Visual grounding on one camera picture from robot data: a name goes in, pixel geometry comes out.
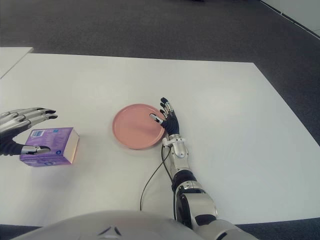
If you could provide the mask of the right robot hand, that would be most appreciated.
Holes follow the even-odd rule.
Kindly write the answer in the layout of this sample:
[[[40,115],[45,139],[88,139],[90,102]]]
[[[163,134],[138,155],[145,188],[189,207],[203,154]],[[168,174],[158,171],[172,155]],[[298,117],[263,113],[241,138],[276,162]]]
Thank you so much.
[[[179,135],[180,126],[174,108],[165,97],[160,99],[160,106],[162,109],[160,109],[159,112],[163,115],[163,118],[157,116],[155,113],[150,113],[149,116],[165,129],[168,136]]]

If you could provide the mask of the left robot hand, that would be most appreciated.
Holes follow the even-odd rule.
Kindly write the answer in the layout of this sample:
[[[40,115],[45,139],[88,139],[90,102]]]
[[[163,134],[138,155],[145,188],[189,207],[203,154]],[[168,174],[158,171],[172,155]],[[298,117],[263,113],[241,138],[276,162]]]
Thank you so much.
[[[34,125],[56,119],[56,111],[42,107],[21,108],[0,114],[0,154],[4,156],[37,155],[51,151],[44,145],[25,145],[14,141]]]

